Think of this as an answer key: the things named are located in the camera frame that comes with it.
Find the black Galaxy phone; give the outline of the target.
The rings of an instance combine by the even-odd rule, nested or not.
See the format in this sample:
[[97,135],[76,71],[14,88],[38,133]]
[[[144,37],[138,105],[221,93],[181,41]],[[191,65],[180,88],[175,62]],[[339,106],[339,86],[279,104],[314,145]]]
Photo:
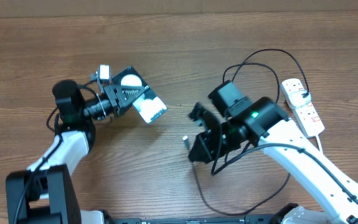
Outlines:
[[146,83],[145,79],[129,66],[112,78],[114,84],[121,88],[124,94],[124,102],[128,102],[150,124],[167,111],[167,106],[162,99]]

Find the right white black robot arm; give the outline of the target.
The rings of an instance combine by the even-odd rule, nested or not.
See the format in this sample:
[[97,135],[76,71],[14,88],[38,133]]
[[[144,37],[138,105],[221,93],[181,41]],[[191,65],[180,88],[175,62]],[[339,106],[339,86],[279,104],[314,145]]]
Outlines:
[[212,163],[211,174],[216,175],[261,151],[284,167],[322,208],[317,212],[288,204],[271,223],[358,223],[358,183],[321,153],[284,109],[268,97],[250,101],[230,81],[214,89],[209,99],[225,122],[195,104],[189,118],[205,131],[189,151],[191,162]]

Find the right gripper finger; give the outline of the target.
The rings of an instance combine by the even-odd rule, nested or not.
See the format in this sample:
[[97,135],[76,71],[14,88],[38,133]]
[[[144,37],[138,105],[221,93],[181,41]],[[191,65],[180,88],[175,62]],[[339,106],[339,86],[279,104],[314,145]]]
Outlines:
[[209,163],[212,161],[212,155],[206,145],[207,137],[204,133],[196,136],[193,147],[189,151],[188,158],[191,162]]
[[191,112],[188,114],[189,119],[198,127],[202,127],[206,134],[222,134],[222,127],[219,119],[200,102],[197,102]]

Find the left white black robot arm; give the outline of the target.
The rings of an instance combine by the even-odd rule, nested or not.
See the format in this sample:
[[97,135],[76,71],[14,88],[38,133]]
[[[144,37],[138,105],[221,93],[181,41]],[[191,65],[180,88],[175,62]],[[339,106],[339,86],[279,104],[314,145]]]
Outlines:
[[119,117],[151,92],[140,78],[126,76],[104,86],[102,94],[86,101],[79,85],[63,80],[54,85],[57,111],[54,141],[26,170],[6,177],[9,223],[109,223],[102,210],[81,210],[71,175],[95,143],[94,120]]

